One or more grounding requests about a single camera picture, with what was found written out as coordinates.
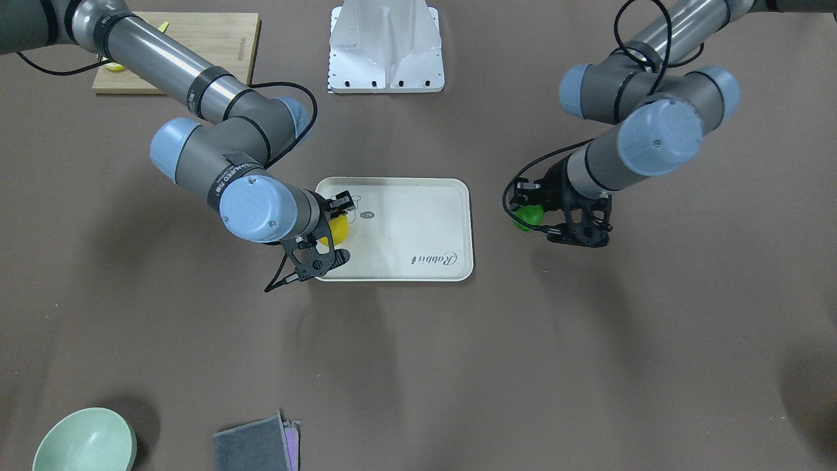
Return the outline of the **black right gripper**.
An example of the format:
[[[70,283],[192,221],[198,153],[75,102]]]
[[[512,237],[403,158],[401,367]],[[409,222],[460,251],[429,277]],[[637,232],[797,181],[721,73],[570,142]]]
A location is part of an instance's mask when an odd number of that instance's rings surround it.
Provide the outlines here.
[[[356,209],[355,200],[348,190],[336,194],[331,199],[320,194],[314,194],[314,197],[319,211],[314,229],[315,234],[330,234],[332,232],[330,221],[333,217],[338,217],[339,211],[355,211]]]

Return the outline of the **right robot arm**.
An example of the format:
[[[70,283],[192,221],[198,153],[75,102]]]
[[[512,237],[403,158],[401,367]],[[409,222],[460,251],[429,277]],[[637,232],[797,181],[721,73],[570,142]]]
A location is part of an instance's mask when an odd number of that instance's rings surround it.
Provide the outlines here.
[[[121,63],[188,108],[158,129],[150,160],[202,197],[235,236],[291,247],[334,245],[333,220],[352,209],[347,192],[325,199],[268,169],[306,137],[317,116],[290,97],[266,98],[224,67],[150,25],[123,1],[3,1],[2,54],[55,44]]]

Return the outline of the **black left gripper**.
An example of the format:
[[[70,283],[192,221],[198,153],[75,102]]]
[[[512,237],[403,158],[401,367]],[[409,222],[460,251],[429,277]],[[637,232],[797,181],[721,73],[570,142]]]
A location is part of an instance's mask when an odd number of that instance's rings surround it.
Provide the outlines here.
[[[563,158],[535,182],[530,182],[529,179],[514,179],[511,204],[540,205],[545,212],[578,209],[577,193],[568,178],[568,162],[568,157]],[[553,226],[531,224],[526,221],[517,221],[517,228],[522,232],[556,233]]]

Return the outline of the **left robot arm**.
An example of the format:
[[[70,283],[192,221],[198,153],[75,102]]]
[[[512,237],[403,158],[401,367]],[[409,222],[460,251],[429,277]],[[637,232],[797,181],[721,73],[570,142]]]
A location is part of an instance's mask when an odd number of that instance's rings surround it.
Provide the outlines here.
[[[617,48],[601,63],[580,63],[562,78],[562,110],[610,129],[552,151],[561,161],[540,179],[515,174],[502,207],[519,229],[553,243],[607,245],[613,194],[690,161],[706,134],[740,103],[739,83],[724,68],[700,67],[681,77],[670,70],[695,60],[706,40],[747,13],[835,13],[834,1],[679,1],[657,7],[660,18],[633,39],[625,41],[615,26]]]

